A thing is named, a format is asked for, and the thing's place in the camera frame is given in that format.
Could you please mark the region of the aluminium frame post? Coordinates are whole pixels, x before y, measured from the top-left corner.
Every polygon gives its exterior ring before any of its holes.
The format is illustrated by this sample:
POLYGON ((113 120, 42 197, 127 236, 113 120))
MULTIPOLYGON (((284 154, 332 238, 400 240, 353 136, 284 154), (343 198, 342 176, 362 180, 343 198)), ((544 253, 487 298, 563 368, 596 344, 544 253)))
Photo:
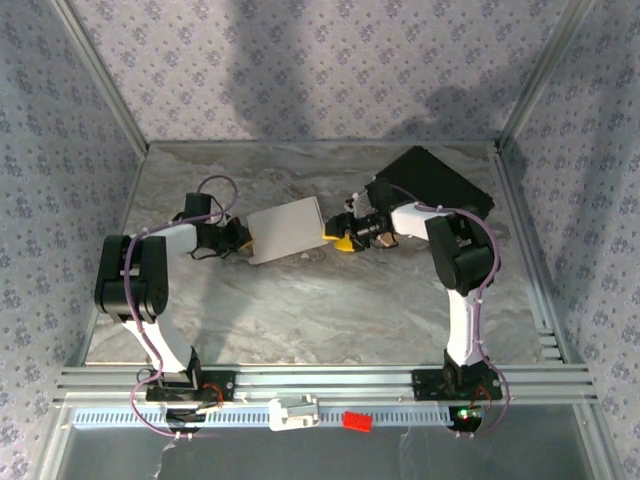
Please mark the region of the aluminium frame post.
POLYGON ((139 155, 146 155, 149 143, 138 127, 134 115, 126 105, 90 35, 84 28, 73 2, 71 0, 47 0, 47 2, 61 21, 82 64, 88 70, 129 143, 139 155))
POLYGON ((571 46, 579 28, 598 0, 567 0, 559 19, 536 60, 531 74, 500 135, 496 149, 504 152, 516 140, 541 98, 551 77, 571 46))

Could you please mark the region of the black semicircular electronics board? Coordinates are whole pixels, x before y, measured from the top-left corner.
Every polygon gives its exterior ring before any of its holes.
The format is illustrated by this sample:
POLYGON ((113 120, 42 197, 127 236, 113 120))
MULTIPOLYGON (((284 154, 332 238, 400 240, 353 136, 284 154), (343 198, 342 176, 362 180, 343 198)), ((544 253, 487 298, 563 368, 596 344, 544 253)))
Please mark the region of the black semicircular electronics board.
POLYGON ((485 410, 481 406, 451 406, 448 428, 458 433, 475 433, 482 425, 485 410))
POLYGON ((196 409, 171 408, 166 411, 165 422, 174 434, 195 434, 205 425, 206 415, 196 409))

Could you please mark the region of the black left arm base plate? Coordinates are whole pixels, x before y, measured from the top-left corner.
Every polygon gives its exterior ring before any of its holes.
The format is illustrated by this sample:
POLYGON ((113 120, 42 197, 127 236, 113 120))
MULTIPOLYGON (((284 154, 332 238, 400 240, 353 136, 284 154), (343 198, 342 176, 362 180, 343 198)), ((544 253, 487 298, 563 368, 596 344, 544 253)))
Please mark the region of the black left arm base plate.
POLYGON ((231 370, 164 373, 146 389, 145 399, 155 402, 218 403, 234 397, 236 373, 231 370))

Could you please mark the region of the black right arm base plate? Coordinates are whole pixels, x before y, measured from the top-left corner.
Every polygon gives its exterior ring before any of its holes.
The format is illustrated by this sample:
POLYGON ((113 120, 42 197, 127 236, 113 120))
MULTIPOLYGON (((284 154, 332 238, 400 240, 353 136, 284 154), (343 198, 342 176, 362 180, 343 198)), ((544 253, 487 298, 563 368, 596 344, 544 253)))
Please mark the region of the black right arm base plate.
POLYGON ((501 381, 494 370, 480 364, 478 369, 450 365, 442 369, 416 369, 411 372, 411 385, 417 401, 501 400, 501 381))

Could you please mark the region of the aluminium side frame rail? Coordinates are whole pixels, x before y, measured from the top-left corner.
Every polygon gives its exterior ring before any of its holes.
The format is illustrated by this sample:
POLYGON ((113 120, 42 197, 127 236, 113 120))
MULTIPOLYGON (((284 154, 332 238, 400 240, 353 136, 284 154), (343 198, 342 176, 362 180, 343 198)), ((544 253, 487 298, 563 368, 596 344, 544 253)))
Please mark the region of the aluminium side frame rail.
POLYGON ((543 355, 544 364, 560 370, 573 369, 585 378, 579 383, 582 387, 580 397, 571 404, 571 408, 576 422, 577 437, 584 448, 586 464, 594 479, 626 480, 596 393, 592 372, 577 347, 567 339, 559 310, 555 305, 555 288, 543 257, 544 250, 520 186, 520 174, 511 163, 511 158, 519 154, 518 147, 512 138, 507 138, 495 141, 494 149, 495 174, 515 228, 515 237, 529 282, 528 294, 536 330, 539 335, 548 334, 555 340, 553 352, 543 355))
MULTIPOLYGON (((141 172, 148 156, 149 149, 144 150, 138 159, 135 173, 132 176, 131 185, 124 206, 123 213, 119 220, 118 230, 122 231, 126 225, 133 198, 138 187, 141 172)), ((98 323, 99 313, 95 307, 92 307, 89 316, 89 323, 85 329, 84 337, 80 343, 78 352, 72 358, 72 362, 66 365, 63 373, 82 373, 87 366, 85 365, 91 342, 94 337, 96 324, 98 323)), ((35 473, 31 475, 29 480, 56 480, 63 463, 65 451, 69 443, 69 437, 73 432, 73 416, 76 407, 70 400, 66 399, 66 390, 60 383, 55 390, 54 405, 52 407, 52 416, 47 425, 46 442, 42 452, 39 454, 36 462, 35 473)))

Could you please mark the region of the black flat case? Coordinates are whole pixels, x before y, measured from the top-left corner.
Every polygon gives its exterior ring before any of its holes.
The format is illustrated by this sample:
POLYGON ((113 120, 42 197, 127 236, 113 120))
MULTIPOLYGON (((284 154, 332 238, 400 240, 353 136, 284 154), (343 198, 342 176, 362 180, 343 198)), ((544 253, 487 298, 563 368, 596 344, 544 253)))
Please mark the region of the black flat case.
POLYGON ((473 207, 482 219, 495 207, 488 193, 420 146, 411 147, 374 178, 392 185, 397 202, 413 200, 431 207, 473 207))

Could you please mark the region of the red plastic block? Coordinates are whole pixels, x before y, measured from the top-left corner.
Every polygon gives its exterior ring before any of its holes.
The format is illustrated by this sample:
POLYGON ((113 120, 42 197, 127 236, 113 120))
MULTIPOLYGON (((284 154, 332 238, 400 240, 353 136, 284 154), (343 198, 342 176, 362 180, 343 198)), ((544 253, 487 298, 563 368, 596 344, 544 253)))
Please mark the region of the red plastic block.
POLYGON ((369 433, 373 428, 373 416, 360 412, 346 411, 342 418, 342 426, 348 430, 369 433))

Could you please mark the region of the short stacked aluminium rails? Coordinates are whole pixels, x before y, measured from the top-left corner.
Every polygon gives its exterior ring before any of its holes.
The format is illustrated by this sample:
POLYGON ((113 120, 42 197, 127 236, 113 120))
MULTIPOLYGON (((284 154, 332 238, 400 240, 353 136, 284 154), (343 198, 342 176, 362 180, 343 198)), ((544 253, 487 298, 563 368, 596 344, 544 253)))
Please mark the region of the short stacked aluminium rails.
POLYGON ((537 338, 540 344, 540 360, 548 364, 565 364, 565 356, 560 348, 560 343, 553 329, 537 329, 537 338))

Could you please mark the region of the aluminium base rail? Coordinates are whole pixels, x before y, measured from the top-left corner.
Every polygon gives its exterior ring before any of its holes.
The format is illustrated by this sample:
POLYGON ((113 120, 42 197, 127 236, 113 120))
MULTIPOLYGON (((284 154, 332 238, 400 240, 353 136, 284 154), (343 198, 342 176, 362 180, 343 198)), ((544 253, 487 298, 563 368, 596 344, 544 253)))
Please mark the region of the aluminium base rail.
MULTIPOLYGON (((442 369, 432 365, 211 365, 202 371, 236 373, 236 404, 261 404, 280 396, 311 394, 328 404, 415 403, 411 372, 442 369)), ((499 404, 572 404, 580 397, 585 378, 573 369, 545 364, 507 365, 494 370, 501 381, 499 404)))

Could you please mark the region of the white paper box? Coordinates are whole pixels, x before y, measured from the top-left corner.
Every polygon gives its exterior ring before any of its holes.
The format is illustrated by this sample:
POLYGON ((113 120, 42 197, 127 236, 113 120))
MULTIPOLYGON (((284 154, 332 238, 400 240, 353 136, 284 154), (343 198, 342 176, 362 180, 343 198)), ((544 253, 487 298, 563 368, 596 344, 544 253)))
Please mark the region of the white paper box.
POLYGON ((315 196, 248 215, 253 255, 259 265, 327 244, 324 223, 315 196))

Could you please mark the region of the white plastic clip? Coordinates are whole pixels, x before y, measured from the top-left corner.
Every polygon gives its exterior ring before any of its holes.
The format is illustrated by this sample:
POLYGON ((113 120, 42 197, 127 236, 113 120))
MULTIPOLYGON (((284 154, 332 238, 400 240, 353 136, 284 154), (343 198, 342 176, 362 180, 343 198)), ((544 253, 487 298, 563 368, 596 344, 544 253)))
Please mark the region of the white plastic clip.
POLYGON ((268 402, 268 426, 271 431, 314 428, 320 423, 319 402, 314 395, 274 398, 268 402))

